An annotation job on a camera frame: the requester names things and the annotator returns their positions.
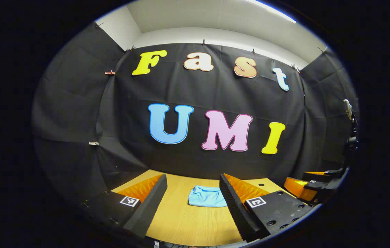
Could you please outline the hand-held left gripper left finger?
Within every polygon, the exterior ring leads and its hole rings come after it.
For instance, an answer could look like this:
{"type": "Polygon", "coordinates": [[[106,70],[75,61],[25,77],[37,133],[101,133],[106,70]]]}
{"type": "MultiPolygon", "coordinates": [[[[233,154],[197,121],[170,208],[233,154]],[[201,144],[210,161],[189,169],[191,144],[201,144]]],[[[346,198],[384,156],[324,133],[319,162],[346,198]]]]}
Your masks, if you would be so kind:
{"type": "Polygon", "coordinates": [[[105,229],[113,235],[144,239],[168,188],[164,174],[109,194],[105,229]]]}

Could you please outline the light blue T-shirt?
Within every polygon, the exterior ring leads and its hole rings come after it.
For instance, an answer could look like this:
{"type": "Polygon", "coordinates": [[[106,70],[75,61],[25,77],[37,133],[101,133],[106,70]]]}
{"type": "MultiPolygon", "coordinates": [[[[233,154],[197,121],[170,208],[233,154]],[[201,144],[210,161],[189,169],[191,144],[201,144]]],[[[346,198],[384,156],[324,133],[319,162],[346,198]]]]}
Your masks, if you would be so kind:
{"type": "Polygon", "coordinates": [[[219,187],[196,185],[188,195],[188,203],[196,207],[226,207],[227,203],[219,187]]]}

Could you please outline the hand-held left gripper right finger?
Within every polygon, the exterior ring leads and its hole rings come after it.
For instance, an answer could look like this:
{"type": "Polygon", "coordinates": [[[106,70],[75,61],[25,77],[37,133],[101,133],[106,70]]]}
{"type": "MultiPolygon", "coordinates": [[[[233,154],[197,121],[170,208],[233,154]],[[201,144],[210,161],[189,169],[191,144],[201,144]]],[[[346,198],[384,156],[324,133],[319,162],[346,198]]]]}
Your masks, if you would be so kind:
{"type": "Polygon", "coordinates": [[[220,175],[219,186],[240,236],[247,242],[282,231],[312,209],[283,190],[268,193],[225,173],[220,175]]]}

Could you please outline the black backdrop cloth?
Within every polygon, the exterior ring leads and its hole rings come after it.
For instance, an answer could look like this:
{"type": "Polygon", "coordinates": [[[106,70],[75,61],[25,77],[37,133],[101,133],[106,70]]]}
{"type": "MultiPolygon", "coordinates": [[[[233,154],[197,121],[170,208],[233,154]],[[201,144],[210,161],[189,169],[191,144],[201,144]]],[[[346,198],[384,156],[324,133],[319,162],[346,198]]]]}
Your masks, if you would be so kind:
{"type": "Polygon", "coordinates": [[[32,132],[46,176],[74,205],[149,169],[282,185],[342,167],[351,133],[344,99],[359,117],[351,79],[330,49],[296,72],[215,44],[124,53],[91,24],[42,75],[32,132]]]}

